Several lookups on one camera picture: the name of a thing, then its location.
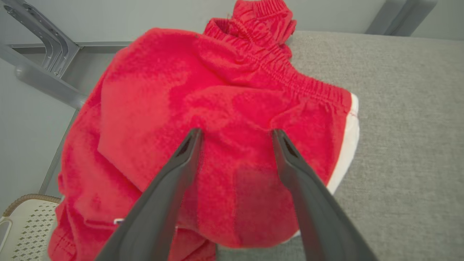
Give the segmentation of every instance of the gray upholstery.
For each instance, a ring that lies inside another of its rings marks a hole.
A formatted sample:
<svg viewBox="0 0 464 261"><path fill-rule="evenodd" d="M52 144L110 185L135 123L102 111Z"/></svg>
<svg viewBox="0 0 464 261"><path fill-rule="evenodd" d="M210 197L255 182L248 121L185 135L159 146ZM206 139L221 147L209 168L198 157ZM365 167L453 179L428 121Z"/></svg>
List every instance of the gray upholstery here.
<svg viewBox="0 0 464 261"><path fill-rule="evenodd" d="M360 100L335 197L379 260L464 260L464 42L295 32L293 65ZM219 261L304 260L301 238Z"/></svg>

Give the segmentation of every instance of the metal bracket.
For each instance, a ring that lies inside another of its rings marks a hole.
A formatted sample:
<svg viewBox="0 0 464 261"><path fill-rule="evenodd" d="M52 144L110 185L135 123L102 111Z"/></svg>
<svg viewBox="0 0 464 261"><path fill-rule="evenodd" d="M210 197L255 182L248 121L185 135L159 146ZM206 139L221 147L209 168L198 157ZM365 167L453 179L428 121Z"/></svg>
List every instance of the metal bracket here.
<svg viewBox="0 0 464 261"><path fill-rule="evenodd" d="M16 66L16 78L41 92L44 92L65 104L80 109L87 96L74 87L57 78L51 72L46 72L17 51L8 46L0 46L0 58Z"/></svg>
<svg viewBox="0 0 464 261"><path fill-rule="evenodd" d="M2 0L5 10L45 45L42 67L60 78L79 47L35 7L24 0Z"/></svg>

